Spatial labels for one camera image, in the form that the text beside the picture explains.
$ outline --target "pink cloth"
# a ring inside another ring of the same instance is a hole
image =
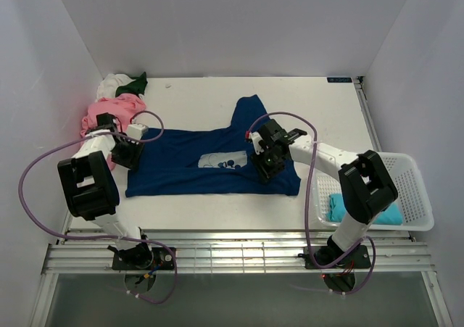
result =
[[[88,106],[87,115],[82,118],[82,131],[80,135],[84,137],[88,129],[96,127],[96,116],[101,113],[114,115],[121,122],[123,131],[126,131],[132,116],[145,109],[145,103],[137,95],[121,94],[114,99],[102,97],[98,102]]]

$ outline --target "blue shirt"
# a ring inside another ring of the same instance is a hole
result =
[[[145,144],[138,170],[128,172],[127,197],[163,194],[285,194],[297,195],[300,179],[294,164],[268,184],[260,183],[249,156],[253,145],[245,142],[249,126],[266,110],[257,95],[237,101],[231,125],[213,131],[165,130],[155,142]],[[155,137],[150,128],[144,139]]]

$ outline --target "teal cloth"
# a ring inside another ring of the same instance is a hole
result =
[[[329,196],[330,210],[327,213],[327,220],[331,222],[341,222],[347,209],[343,203],[343,196],[341,194],[331,194]],[[377,217],[374,224],[381,225],[402,225],[403,217],[398,209],[398,206],[393,203],[385,211]]]

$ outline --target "cable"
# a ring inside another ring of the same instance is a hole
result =
[[[271,112],[271,113],[267,113],[265,115],[262,115],[261,117],[257,118],[252,124],[251,126],[249,127],[248,131],[246,132],[246,137],[248,137],[248,135],[252,132],[253,128],[256,126],[256,124],[261,121],[262,119],[266,118],[266,117],[269,117],[271,115],[288,115],[290,117],[295,117],[296,119],[299,119],[301,120],[304,124],[308,125],[311,129],[312,129],[312,132],[314,133],[314,137],[313,137],[313,141],[314,141],[314,144],[312,145],[312,155],[311,155],[311,163],[310,163],[310,171],[308,173],[308,177],[307,177],[307,185],[306,185],[306,197],[305,197],[305,200],[304,200],[304,234],[306,236],[306,244],[307,244],[307,248],[308,248],[308,255],[310,256],[310,259],[311,259],[311,262],[313,263],[313,265],[317,268],[317,269],[329,269],[329,268],[332,268],[333,266],[335,266],[338,262],[340,262],[341,260],[343,260],[346,256],[348,256],[359,244],[361,244],[364,239],[368,239],[370,241],[370,243],[372,244],[372,250],[373,250],[373,259],[372,259],[372,265],[370,267],[370,270],[369,270],[369,273],[368,275],[366,276],[365,280],[356,288],[356,289],[353,289],[352,291],[350,292],[337,292],[337,291],[334,291],[338,294],[353,294],[353,293],[356,293],[358,292],[362,287],[364,287],[364,285],[367,283],[367,281],[370,279],[371,275],[372,275],[372,272],[373,272],[373,269],[374,269],[374,265],[376,263],[376,247],[374,245],[374,242],[372,240],[372,238],[370,236],[364,236],[364,238],[361,238],[359,239],[358,241],[356,241],[347,251],[345,251],[340,257],[338,257],[337,259],[335,259],[333,262],[330,262],[329,264],[327,265],[320,265],[317,260],[315,259],[314,257],[314,252],[312,250],[312,247],[311,247],[311,236],[310,236],[310,192],[311,192],[311,183],[312,183],[312,175],[314,174],[314,169],[315,169],[315,163],[316,163],[316,154],[317,154],[317,150],[318,150],[318,131],[317,129],[315,128],[315,126],[313,124],[311,124],[310,122],[308,122],[306,119],[304,119],[303,117],[300,117],[299,115],[295,115],[294,113],[290,113],[290,112]]]
[[[162,122],[161,118],[157,114],[155,114],[153,112],[150,112],[150,111],[141,111],[139,113],[136,113],[130,119],[130,121],[132,122],[132,120],[135,117],[137,117],[138,115],[140,115],[141,113],[149,113],[150,115],[153,115],[154,117],[156,117],[159,120],[159,123],[161,125],[161,131],[154,138],[149,138],[147,140],[136,140],[136,139],[132,138],[131,141],[138,142],[140,144],[146,144],[148,142],[156,141],[165,132],[164,123]],[[58,233],[58,232],[56,232],[56,231],[54,231],[54,230],[52,230],[50,228],[47,228],[46,225],[42,224],[41,221],[38,220],[35,217],[35,215],[32,213],[32,211],[30,210],[28,204],[25,201],[24,190],[23,190],[24,189],[24,180],[25,180],[27,174],[29,173],[30,169],[32,169],[32,167],[35,164],[40,162],[42,159],[48,157],[49,155],[51,155],[53,153],[56,153],[58,151],[61,151],[63,149],[66,149],[67,147],[70,147],[70,146],[73,146],[75,144],[79,144],[81,142],[87,141],[87,140],[89,140],[89,139],[91,139],[91,138],[93,138],[95,136],[103,136],[103,135],[112,135],[112,136],[116,136],[116,137],[127,138],[126,135],[123,135],[121,133],[113,133],[113,132],[108,132],[108,131],[103,132],[103,133],[95,133],[94,135],[85,136],[83,138],[79,138],[78,140],[74,140],[74,141],[71,141],[71,142],[69,142],[67,144],[63,144],[61,146],[53,148],[53,149],[49,150],[48,152],[45,152],[45,153],[41,154],[39,157],[35,158],[22,172],[21,177],[20,177],[20,181],[19,181],[18,186],[17,186],[17,193],[18,193],[18,197],[20,198],[21,206],[24,209],[24,211],[26,212],[26,215],[28,215],[28,217],[34,222],[34,224],[36,224],[36,226],[38,226],[42,231],[45,231],[46,233],[48,233],[48,234],[50,234],[52,236],[55,236],[57,238],[61,238],[61,239],[65,239],[65,240],[100,240],[100,239],[114,239],[114,240],[117,240],[117,239],[122,239],[122,240],[132,241],[132,242],[143,242],[143,243],[146,243],[146,244],[153,244],[153,245],[157,245],[157,246],[160,246],[163,249],[165,249],[167,251],[167,253],[169,253],[173,258],[173,265],[174,265],[174,283],[173,283],[173,287],[167,293],[167,295],[163,299],[161,299],[159,301],[155,301],[153,299],[150,299],[148,297],[143,297],[141,295],[138,296],[139,298],[141,298],[141,299],[143,299],[143,300],[145,300],[147,302],[150,302],[152,304],[156,304],[156,305],[162,304],[162,303],[166,302],[173,295],[173,292],[175,290],[175,286],[176,286],[177,280],[178,280],[178,270],[177,270],[177,262],[176,262],[176,259],[175,259],[175,253],[168,246],[164,245],[161,242],[155,241],[155,240],[135,239],[135,238],[129,238],[129,237],[120,238],[120,237],[118,237],[116,235],[72,236],[72,235],[67,235],[67,234],[61,234],[61,233]]]

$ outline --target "white laundry basket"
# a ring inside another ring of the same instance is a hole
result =
[[[421,172],[409,155],[399,153],[378,153],[398,190],[396,200],[402,213],[402,225],[377,225],[370,229],[389,231],[428,231],[434,226],[434,216]],[[329,195],[341,193],[340,183],[317,171],[312,182],[312,197],[319,220],[326,225],[338,227],[340,223],[331,222],[326,215],[329,211]]]

